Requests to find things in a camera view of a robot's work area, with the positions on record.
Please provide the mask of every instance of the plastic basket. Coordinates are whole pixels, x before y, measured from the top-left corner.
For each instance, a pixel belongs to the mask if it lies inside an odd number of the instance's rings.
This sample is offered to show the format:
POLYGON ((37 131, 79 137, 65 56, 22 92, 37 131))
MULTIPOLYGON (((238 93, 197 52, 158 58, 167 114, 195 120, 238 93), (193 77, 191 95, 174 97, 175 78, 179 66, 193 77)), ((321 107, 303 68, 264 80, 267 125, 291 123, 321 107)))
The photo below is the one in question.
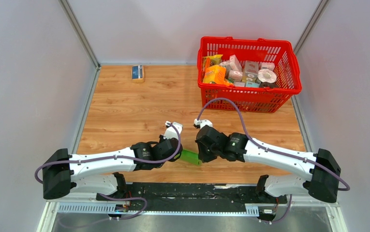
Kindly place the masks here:
MULTIPOLYGON (((197 59, 198 86, 201 90, 202 105, 214 98, 228 98, 236 103, 239 110, 248 112, 274 113, 294 94, 300 93, 300 69, 292 45, 280 40, 235 40, 232 37, 203 37, 197 59), (245 61, 273 62, 276 84, 279 88, 235 87, 204 84, 202 57, 223 54, 222 60, 236 55, 242 67, 245 61)), ((226 101, 216 101, 207 109, 233 110, 226 101)))

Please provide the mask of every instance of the wooden tabletop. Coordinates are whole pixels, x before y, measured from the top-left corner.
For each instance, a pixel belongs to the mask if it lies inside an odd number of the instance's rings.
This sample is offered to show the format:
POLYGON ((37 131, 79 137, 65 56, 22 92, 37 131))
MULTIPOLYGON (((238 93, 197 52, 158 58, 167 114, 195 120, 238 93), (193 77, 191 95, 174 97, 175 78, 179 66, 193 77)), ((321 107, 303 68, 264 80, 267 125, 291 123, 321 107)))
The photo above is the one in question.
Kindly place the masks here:
MULTIPOLYGON (((138 142, 157 141, 165 121, 183 125, 184 149, 197 152, 197 129, 193 121, 202 103, 195 66, 145 66, 145 82, 131 82, 131 66, 102 66, 78 154, 119 150, 138 142)), ((263 142, 304 151, 305 147, 291 101, 277 112, 242 113, 250 136, 263 142)), ((225 134, 243 129, 236 111, 205 110, 209 119, 225 134)), ((225 159, 201 166, 178 160, 151 171, 121 172, 127 182, 255 184, 259 176, 284 175, 286 171, 258 163, 229 162, 225 159)))

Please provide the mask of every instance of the white metal frame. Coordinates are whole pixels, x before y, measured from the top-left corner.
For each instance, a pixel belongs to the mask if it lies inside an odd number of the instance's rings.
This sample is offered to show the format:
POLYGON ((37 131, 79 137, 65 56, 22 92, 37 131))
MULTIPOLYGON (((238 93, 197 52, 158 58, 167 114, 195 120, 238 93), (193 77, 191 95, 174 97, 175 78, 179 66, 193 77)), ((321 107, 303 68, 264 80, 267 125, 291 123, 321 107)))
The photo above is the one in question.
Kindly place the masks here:
MULTIPOLYGON (((89 106, 92 101, 92 96, 95 91, 96 83, 98 81, 98 76, 99 72, 101 70, 101 65, 106 65, 106 64, 100 64, 88 42, 86 39, 86 36, 84 35, 73 11, 72 8, 68 2, 68 0, 59 0, 61 3, 65 14, 69 18, 76 34, 78 35, 81 44, 85 48, 89 58, 91 59, 92 63, 94 66, 97 68, 97 72, 95 74, 95 77, 92 82, 92 87, 91 91, 89 92, 86 105, 85 105, 85 110, 84 114, 81 119, 80 126, 78 128, 78 131, 75 135, 75 140, 72 148, 72 153, 76 153, 76 150, 79 145, 79 141, 81 139, 81 134, 82 130, 84 128, 84 124, 87 118, 89 106)), ((314 25, 317 23, 319 20, 320 16, 322 15, 324 9, 326 8, 329 0, 320 0, 319 5, 315 9, 309 23, 307 24, 306 28, 304 29, 299 41, 297 42, 294 52, 297 54, 299 50, 301 49, 302 45, 304 44, 305 40, 307 39, 308 35, 311 33, 311 30, 313 29, 314 25)), ((311 140, 308 137, 307 134, 307 126, 305 121, 303 120, 303 115, 301 113, 301 108, 300 108, 300 102, 298 101, 298 98, 296 96, 292 97, 292 102, 293 102, 293 107, 295 109, 297 121, 299 123, 300 131, 303 136, 303 141, 306 147, 306 150, 311 152, 313 151, 313 146, 311 143, 311 140)), ((41 216, 40 223, 37 228, 37 232, 51 232, 52 228, 54 226, 55 218, 60 206, 60 202, 79 202, 79 203, 94 203, 96 202, 94 194, 87 194, 87 193, 73 193, 71 196, 67 196, 62 198, 61 200, 52 200, 52 201, 47 201, 45 204, 44 212, 41 216)), ((335 204, 328 204, 324 203, 321 201, 318 201, 310 196, 293 196, 292 199, 292 207, 301 207, 301 206, 311 206, 311 207, 325 207, 327 210, 327 214, 329 216, 329 221, 331 228, 334 232, 346 232, 347 228, 343 219, 343 215, 341 213, 341 209, 339 206, 339 203, 335 204)))

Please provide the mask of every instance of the white wall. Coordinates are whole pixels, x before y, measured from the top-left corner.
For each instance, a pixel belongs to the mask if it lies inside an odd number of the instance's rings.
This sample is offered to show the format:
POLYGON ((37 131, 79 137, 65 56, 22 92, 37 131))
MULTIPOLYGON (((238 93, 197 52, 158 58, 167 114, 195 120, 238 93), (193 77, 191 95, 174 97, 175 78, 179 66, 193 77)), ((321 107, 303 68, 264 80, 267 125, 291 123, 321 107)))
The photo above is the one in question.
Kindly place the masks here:
POLYGON ((35 169, 70 147, 94 67, 57 0, 0 0, 0 231, 35 231, 35 169))
POLYGON ((319 0, 69 2, 101 63, 196 63, 203 36, 295 44, 319 0))
POLYGON ((311 139, 351 186, 339 194, 347 227, 370 231, 370 2, 331 1, 298 60, 311 139))

